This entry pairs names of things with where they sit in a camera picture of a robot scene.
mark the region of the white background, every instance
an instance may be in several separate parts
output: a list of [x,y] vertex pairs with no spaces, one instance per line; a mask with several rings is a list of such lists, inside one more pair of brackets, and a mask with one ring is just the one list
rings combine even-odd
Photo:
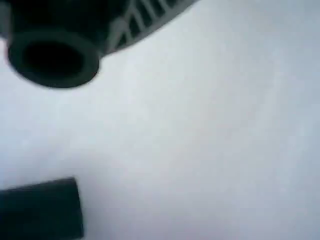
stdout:
[[201,0],[74,90],[0,62],[0,188],[78,178],[86,240],[320,238],[320,1]]

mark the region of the white surface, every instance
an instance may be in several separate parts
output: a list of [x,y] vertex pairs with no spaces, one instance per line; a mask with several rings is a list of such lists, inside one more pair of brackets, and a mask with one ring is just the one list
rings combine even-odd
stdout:
[[76,90],[2,60],[0,187],[77,176],[87,240],[319,239],[319,23],[202,0]]

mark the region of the dark rectangular object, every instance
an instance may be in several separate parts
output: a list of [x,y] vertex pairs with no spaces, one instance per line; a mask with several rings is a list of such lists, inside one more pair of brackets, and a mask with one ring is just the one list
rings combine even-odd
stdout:
[[74,240],[83,236],[74,178],[0,191],[1,240]]

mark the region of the tube opening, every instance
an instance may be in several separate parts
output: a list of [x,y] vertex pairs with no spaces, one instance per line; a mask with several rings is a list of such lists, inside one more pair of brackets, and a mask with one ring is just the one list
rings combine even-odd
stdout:
[[68,79],[79,74],[84,57],[72,46],[58,41],[32,42],[22,52],[26,67],[43,79]]

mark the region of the circular hole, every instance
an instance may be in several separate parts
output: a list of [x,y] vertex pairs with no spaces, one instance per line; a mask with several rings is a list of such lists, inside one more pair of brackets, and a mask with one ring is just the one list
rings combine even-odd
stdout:
[[83,56],[71,46],[56,42],[35,42],[26,47],[23,61],[29,70],[43,80],[66,79],[78,74]]

